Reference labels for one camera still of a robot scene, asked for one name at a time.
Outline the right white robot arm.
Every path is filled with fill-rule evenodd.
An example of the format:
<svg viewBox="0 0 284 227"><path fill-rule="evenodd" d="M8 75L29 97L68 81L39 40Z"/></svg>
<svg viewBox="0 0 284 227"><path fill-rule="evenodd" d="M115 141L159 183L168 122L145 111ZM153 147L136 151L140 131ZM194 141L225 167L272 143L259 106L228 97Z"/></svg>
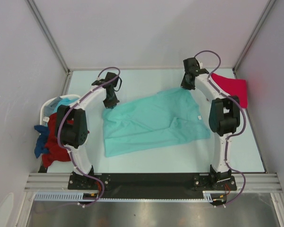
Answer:
<svg viewBox="0 0 284 227"><path fill-rule="evenodd" d="M181 87L186 90L198 89L211 102L208 123L214 133L214 158L210 165L209 185L219 190L231 178L228 148L232 135L240 125L239 98L223 93L210 79L209 71L202 69L195 57L183 60L183 64Z"/></svg>

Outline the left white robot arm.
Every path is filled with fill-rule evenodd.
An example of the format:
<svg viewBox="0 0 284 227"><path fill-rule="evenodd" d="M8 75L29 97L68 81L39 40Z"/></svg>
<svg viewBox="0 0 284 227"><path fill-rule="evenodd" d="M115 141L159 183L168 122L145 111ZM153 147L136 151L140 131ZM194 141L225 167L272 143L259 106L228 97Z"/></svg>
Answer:
<svg viewBox="0 0 284 227"><path fill-rule="evenodd" d="M103 69L117 70L117 73L108 72L105 78L100 76L91 84L89 91L69 105L61 105L57 109L55 137L59 147L67 150L73 164L72 176L75 179L69 181L74 186L78 181L85 188L90 189L95 182L101 182L94 176L93 165L90 163L86 151L88 139L88 123L86 108L89 104L103 104L106 109L113 109L119 103L116 97L117 85L122 84L121 71L117 67Z"/></svg>

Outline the teal t-shirt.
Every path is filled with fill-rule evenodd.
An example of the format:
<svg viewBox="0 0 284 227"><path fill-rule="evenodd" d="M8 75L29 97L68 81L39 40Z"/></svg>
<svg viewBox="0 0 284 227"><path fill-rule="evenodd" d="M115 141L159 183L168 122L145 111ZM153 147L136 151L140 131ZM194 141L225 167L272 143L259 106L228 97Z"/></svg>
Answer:
<svg viewBox="0 0 284 227"><path fill-rule="evenodd" d="M208 139L190 91L173 88L102 113L106 157Z"/></svg>

